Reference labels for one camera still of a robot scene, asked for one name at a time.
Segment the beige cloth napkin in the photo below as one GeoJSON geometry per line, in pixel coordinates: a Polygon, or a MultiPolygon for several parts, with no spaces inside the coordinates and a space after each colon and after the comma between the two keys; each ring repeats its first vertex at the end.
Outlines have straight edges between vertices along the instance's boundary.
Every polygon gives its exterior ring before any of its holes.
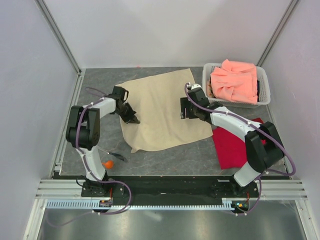
{"type": "Polygon", "coordinates": [[[162,151],[213,135],[208,123],[181,118],[180,99],[186,96],[186,83],[195,83],[189,68],[120,84],[129,92],[127,102],[140,121],[139,124],[120,123],[132,153],[162,151]]]}

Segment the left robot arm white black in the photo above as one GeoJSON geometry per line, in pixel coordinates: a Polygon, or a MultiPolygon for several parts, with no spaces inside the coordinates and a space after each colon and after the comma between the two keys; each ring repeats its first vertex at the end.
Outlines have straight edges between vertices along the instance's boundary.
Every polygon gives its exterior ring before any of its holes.
{"type": "Polygon", "coordinates": [[[101,118],[117,114],[126,124],[140,124],[136,111],[127,102],[128,97],[128,90],[114,86],[112,93],[101,93],[98,101],[70,108],[65,137],[80,155],[85,176],[88,180],[94,181],[92,191],[99,197],[106,196],[110,191],[107,171],[102,165],[98,150],[101,118]]]}

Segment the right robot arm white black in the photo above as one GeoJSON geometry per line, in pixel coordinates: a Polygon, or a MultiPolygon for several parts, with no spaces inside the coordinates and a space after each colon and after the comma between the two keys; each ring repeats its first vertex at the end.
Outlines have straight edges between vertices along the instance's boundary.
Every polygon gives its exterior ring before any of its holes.
{"type": "Polygon", "coordinates": [[[245,144],[246,163],[229,184],[233,196],[242,196],[248,184],[284,158],[285,149],[273,123],[252,121],[221,104],[210,103],[199,84],[186,83],[184,91],[188,101],[186,114],[227,130],[245,144]]]}

